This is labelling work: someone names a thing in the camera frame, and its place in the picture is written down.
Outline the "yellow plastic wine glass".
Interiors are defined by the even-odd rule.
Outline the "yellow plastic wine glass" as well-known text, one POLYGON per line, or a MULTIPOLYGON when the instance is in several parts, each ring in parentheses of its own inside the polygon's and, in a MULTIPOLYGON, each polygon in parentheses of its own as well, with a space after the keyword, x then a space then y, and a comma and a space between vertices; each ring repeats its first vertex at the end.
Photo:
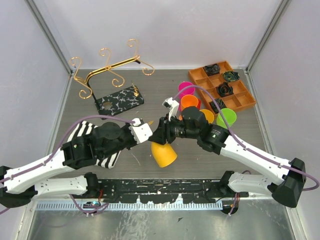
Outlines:
POLYGON ((167 142, 165 145, 151 142, 151 153, 160 168, 168 167, 178 158, 175 150, 167 142))

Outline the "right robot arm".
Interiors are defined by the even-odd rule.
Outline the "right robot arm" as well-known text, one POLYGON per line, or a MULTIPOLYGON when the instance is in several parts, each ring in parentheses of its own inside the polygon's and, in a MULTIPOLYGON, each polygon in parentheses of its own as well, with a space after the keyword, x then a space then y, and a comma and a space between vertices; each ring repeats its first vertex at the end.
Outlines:
POLYGON ((209 123, 197 107, 182 111, 182 119, 170 116, 159 119, 157 129, 148 139, 159 145, 171 144, 176 138, 195 139, 205 151, 236 160, 259 174, 226 171, 219 182, 225 197, 251 192, 271 196, 276 202, 295 208, 306 183, 303 160, 288 160, 269 154, 232 134, 230 130, 209 123))

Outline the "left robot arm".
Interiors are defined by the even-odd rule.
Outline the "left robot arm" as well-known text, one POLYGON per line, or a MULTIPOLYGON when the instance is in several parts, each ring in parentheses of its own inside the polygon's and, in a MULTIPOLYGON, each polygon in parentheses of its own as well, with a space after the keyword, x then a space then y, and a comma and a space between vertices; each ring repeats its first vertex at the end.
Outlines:
POLYGON ((153 134, 148 124, 137 118, 134 121, 122 127, 114 122, 97 126, 82 121, 73 127, 67 142, 50 155, 22 167, 1 166, 1 205, 18 208, 39 196, 97 197, 100 185, 95 174, 58 179, 55 176, 89 166, 112 169, 122 150, 146 142, 153 134))

